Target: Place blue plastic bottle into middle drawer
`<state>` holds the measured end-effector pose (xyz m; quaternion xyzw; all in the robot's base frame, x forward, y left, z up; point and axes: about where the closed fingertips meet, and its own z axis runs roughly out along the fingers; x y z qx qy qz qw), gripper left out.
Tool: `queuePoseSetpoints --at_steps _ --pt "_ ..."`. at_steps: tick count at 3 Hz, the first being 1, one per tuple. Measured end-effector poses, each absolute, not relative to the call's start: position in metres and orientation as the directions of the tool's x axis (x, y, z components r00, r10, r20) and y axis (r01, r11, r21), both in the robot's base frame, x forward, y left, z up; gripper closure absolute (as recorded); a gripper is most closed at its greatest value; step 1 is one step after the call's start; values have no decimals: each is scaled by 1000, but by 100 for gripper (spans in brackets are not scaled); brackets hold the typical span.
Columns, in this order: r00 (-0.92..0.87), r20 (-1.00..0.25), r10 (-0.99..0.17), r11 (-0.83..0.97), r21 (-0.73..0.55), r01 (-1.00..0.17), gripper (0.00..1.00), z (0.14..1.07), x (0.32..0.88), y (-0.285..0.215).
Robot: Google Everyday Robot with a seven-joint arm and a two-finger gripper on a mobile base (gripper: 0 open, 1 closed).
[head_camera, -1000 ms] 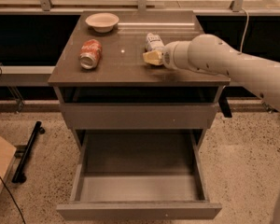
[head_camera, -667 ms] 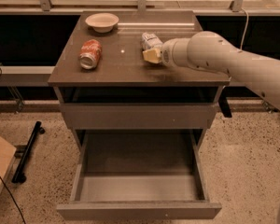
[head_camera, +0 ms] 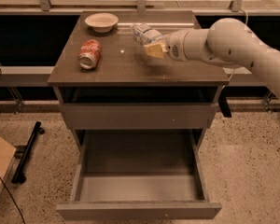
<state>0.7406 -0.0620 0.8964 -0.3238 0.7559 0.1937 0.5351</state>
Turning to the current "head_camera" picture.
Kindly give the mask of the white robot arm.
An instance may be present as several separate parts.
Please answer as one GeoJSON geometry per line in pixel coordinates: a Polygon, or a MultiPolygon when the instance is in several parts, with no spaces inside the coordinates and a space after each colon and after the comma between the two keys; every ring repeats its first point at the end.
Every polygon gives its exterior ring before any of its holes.
{"type": "Polygon", "coordinates": [[[145,45],[148,56],[201,61],[249,70],[280,100],[280,51],[261,41],[243,22],[221,19],[208,29],[185,29],[145,45]]]}

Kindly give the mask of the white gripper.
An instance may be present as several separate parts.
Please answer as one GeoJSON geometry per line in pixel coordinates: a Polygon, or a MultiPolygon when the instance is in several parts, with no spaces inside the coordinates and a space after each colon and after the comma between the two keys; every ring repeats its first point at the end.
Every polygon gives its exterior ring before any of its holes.
{"type": "Polygon", "coordinates": [[[188,36],[189,30],[178,30],[166,36],[166,45],[162,42],[146,44],[144,45],[146,55],[163,58],[168,52],[169,57],[175,61],[187,61],[190,59],[188,36]]]}

